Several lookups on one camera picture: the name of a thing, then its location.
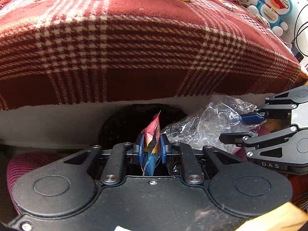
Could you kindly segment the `red blue snack wrapper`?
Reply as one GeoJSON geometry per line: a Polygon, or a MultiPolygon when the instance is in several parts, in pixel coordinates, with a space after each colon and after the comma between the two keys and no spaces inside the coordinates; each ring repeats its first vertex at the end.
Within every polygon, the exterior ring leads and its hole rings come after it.
{"type": "Polygon", "coordinates": [[[154,116],[150,124],[141,132],[145,136],[144,156],[141,164],[144,176],[153,176],[157,160],[160,157],[160,112],[154,116]]]}

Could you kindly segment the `clear crumpled plastic bag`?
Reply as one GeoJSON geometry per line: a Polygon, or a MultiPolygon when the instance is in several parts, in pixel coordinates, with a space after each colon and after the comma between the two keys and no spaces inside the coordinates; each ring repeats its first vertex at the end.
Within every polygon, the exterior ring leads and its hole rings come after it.
{"type": "Polygon", "coordinates": [[[228,95],[214,94],[204,109],[185,117],[181,121],[169,124],[162,130],[170,142],[189,144],[193,149],[201,150],[212,145],[228,153],[236,153],[239,148],[234,144],[220,142],[223,133],[258,133],[262,124],[244,125],[241,114],[253,112],[256,105],[228,95]]]}

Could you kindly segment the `striped magenta trouser leg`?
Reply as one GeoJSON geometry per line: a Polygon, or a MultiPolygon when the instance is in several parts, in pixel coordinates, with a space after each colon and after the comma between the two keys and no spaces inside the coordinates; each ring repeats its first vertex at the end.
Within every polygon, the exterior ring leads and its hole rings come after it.
{"type": "Polygon", "coordinates": [[[16,155],[9,161],[6,172],[7,188],[18,215],[20,211],[12,197],[12,189],[16,180],[22,175],[55,162],[60,158],[59,154],[30,152],[16,155]]]}

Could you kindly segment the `blue Doraemon plush toy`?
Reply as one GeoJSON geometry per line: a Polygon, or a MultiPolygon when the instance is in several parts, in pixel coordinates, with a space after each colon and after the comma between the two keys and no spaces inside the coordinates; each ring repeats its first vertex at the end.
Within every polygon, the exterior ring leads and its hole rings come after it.
{"type": "Polygon", "coordinates": [[[284,17],[291,14],[293,10],[291,0],[250,0],[250,2],[249,12],[262,16],[274,34],[280,37],[288,30],[284,17]]]}

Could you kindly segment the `red white plaid blanket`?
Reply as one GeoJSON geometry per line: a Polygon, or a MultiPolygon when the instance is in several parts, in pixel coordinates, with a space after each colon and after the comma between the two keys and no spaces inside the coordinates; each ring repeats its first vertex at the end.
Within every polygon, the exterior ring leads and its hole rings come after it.
{"type": "Polygon", "coordinates": [[[221,0],[1,0],[1,110],[280,93],[301,68],[221,0]]]}

